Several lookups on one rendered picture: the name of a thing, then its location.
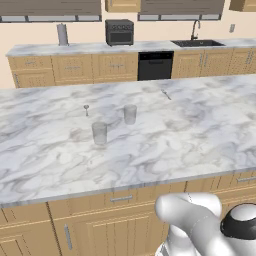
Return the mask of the wooden drawer front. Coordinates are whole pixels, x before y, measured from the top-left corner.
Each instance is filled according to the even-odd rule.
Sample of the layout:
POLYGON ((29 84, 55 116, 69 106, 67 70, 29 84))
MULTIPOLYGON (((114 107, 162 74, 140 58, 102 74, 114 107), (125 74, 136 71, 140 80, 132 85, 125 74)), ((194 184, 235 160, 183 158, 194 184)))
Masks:
POLYGON ((209 192, 216 194, 221 200, 239 197, 256 197, 256 180, 237 182, 237 178, 256 176, 256 170, 231 173, 193 181, 187 181, 186 192, 209 192))
POLYGON ((45 203, 0 208, 0 227, 49 220, 45 203))
POLYGON ((162 194, 184 192, 185 186, 185 182, 175 182, 123 190, 112 190, 110 192, 99 192, 94 195, 50 201, 48 206, 52 218, 58 219, 122 206, 153 202, 162 194), (129 195, 133 195, 133 198, 130 200, 110 202, 110 198, 119 198, 129 195))

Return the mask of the clear drinking glass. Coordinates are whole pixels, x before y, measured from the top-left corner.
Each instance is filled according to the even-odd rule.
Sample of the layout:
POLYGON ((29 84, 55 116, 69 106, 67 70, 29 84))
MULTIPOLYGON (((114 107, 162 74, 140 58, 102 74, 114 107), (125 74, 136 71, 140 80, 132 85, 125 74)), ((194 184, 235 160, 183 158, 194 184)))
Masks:
POLYGON ((133 125, 136 122, 137 106, 133 104, 124 106, 124 120, 127 125, 133 125))
POLYGON ((94 142, 97 145, 107 143, 107 124, 104 122, 94 122, 92 124, 92 134, 94 142))

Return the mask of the black dishwasher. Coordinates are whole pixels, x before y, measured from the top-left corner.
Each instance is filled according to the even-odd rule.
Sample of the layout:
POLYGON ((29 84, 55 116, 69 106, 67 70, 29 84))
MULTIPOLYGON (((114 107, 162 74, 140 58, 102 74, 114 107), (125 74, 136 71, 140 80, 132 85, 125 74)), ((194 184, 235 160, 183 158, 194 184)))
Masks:
POLYGON ((138 80, 170 79, 173 56, 173 51, 139 52, 138 80))

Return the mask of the wooden base cupboard run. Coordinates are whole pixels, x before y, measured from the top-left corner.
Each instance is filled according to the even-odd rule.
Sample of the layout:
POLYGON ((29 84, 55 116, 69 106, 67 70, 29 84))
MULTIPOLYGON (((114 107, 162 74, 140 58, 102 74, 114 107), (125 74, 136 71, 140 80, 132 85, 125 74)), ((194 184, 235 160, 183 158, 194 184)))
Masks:
MULTIPOLYGON (((136 81, 137 53, 11 56, 17 88, 136 81)), ((179 50, 166 69, 168 78, 256 74, 256 47, 179 50)))

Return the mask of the dark grey toaster oven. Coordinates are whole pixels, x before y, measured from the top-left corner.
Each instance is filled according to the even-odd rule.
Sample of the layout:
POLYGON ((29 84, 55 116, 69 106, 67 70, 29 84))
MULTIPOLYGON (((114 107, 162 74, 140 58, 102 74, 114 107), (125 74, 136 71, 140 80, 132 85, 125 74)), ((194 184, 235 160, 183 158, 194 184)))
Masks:
POLYGON ((105 36, 109 46, 131 46, 134 43, 134 23, 128 19, 108 19, 105 21, 105 36))

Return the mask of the wooden cupboard door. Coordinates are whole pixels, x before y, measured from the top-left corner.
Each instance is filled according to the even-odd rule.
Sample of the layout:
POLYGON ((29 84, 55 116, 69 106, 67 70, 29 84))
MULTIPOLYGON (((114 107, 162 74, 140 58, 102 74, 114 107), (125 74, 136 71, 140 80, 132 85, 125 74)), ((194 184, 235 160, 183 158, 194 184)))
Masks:
POLYGON ((154 256, 168 233, 154 204, 55 219, 54 225, 63 256, 154 256), (69 228, 72 250, 64 224, 69 228))
POLYGON ((51 222, 0 228, 0 256, 60 256, 51 222))

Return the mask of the black sink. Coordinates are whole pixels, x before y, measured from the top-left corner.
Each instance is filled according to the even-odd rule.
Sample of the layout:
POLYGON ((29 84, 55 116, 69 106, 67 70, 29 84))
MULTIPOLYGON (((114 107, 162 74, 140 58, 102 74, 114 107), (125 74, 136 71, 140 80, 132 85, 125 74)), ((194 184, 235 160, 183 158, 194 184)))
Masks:
POLYGON ((214 40, 175 40, 172 43, 180 47, 210 47, 210 46, 225 46, 214 40))

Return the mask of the paper towel roll holder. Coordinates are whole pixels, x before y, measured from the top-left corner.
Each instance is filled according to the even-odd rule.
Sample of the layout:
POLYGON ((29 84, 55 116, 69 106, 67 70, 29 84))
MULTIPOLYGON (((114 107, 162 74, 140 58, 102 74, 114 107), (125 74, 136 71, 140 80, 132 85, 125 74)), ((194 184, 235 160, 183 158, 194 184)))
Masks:
POLYGON ((60 46, 68 46, 68 35, 67 27, 65 24, 61 23, 57 25, 58 40, 60 46))

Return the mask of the dark tap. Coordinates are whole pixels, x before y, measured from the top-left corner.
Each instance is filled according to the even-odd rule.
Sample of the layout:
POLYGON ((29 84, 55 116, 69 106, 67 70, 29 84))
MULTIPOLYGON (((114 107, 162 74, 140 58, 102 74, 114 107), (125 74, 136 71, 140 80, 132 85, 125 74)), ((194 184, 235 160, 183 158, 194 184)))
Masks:
POLYGON ((201 28, 201 22, 200 20, 195 20, 193 23, 193 27, 192 27, 192 34, 191 34, 191 40, 196 40, 198 39, 198 34, 195 34, 196 29, 200 29, 201 28))

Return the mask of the window with brown blind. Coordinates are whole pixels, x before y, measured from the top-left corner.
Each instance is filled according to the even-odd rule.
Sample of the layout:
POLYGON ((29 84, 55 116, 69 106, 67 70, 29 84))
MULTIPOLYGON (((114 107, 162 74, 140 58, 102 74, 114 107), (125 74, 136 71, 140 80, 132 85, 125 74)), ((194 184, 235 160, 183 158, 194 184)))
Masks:
POLYGON ((220 20, 225 0, 141 0, 139 21, 220 20))
POLYGON ((78 21, 101 16, 101 0, 0 0, 0 22, 78 21))

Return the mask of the wooden wall cupboard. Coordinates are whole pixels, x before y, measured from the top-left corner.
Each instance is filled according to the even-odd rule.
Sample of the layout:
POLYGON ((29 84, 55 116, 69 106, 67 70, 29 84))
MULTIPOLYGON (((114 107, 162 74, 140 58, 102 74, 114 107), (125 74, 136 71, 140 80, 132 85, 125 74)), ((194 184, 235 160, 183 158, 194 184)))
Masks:
POLYGON ((111 13, 138 13, 141 0, 105 0, 105 10, 111 13))
POLYGON ((231 0, 229 9, 239 12, 256 12, 256 0, 231 0))

